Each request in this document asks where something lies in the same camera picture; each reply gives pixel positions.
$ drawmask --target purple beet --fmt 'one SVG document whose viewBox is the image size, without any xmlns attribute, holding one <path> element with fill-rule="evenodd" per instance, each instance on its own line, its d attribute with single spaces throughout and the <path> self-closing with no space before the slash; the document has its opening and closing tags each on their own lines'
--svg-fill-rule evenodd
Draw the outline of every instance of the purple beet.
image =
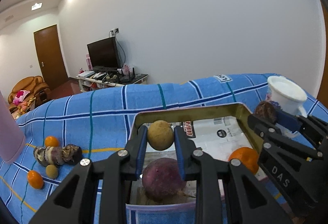
<svg viewBox="0 0 328 224">
<path fill-rule="evenodd" d="M 153 200 L 175 195 L 186 187 L 179 174 L 178 162 L 162 157 L 151 162 L 142 173 L 142 185 Z"/>
</svg>

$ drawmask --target leather armchair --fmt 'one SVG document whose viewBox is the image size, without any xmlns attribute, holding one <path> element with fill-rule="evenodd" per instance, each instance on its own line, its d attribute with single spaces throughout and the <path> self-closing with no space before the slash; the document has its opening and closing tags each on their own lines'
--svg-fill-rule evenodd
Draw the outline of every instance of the leather armchair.
<svg viewBox="0 0 328 224">
<path fill-rule="evenodd" d="M 50 89 L 49 89 L 49 86 L 43 81 L 42 76 L 26 77 L 26 78 L 20 80 L 14 86 L 10 95 L 8 96 L 9 110 L 11 113 L 17 109 L 17 106 L 13 103 L 13 100 L 14 100 L 16 94 L 20 90 L 30 91 L 30 93 L 24 99 L 24 101 L 29 101 L 31 98 L 36 97 L 37 98 L 36 106 L 40 106 L 40 104 L 38 104 L 38 103 L 40 103 L 40 100 L 38 99 L 40 97 L 40 93 L 47 95 L 47 97 L 42 100 L 42 103 L 45 103 L 50 100 L 49 99 Z"/>
</svg>

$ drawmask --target blue cloth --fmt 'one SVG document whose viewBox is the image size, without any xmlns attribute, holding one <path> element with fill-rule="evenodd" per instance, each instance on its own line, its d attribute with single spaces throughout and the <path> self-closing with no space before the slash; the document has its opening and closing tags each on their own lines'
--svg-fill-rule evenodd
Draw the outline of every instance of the blue cloth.
<svg viewBox="0 0 328 224">
<path fill-rule="evenodd" d="M 79 145 L 84 157 L 102 160 L 125 146 L 133 118 L 138 112 L 234 102 L 244 103 L 254 111 L 265 99 L 267 77 L 271 75 L 242 74 L 214 76 L 184 84 L 127 85 L 64 97 L 41 105 L 17 120 L 29 145 L 13 164 L 1 162 L 0 196 L 17 221 L 27 224 L 72 169 L 72 166 L 61 166 L 59 177 L 55 180 L 46 176 L 45 168 L 33 157 L 33 146 L 44 145 L 45 137 L 53 135 L 62 145 Z M 306 111 L 328 121 L 328 110 L 307 95 L 308 100 L 304 103 Z M 296 140 L 308 144 L 301 135 Z M 31 169 L 43 176 L 43 189 L 33 189 L 27 183 L 26 175 Z M 278 194 L 274 186 L 269 189 L 274 196 Z M 96 223 L 100 194 L 101 183 L 96 202 Z M 283 197 L 279 197 L 278 201 L 284 202 Z M 156 223 L 193 223 L 194 210 L 184 208 L 180 212 L 161 212 L 156 216 L 142 210 L 127 210 L 127 219 L 132 224 L 136 223 L 136 219 L 140 224 L 153 223 L 153 217 L 156 217 Z"/>
</svg>

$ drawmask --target red floor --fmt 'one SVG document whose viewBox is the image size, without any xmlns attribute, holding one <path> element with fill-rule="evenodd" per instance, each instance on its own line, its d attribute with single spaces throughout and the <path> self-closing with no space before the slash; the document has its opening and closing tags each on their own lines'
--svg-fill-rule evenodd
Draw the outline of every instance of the red floor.
<svg viewBox="0 0 328 224">
<path fill-rule="evenodd" d="M 74 80 L 68 80 L 66 83 L 52 90 L 50 98 L 57 99 L 79 93 L 81 93 L 81 91 L 78 82 Z"/>
</svg>

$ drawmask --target black circular logo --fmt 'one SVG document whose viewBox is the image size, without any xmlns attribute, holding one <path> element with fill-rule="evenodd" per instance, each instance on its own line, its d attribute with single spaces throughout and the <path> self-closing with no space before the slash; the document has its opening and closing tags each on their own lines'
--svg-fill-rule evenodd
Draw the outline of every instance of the black circular logo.
<svg viewBox="0 0 328 224">
<path fill-rule="evenodd" d="M 227 136 L 227 133 L 225 132 L 225 130 L 218 130 L 217 135 L 221 138 L 224 138 Z"/>
</svg>

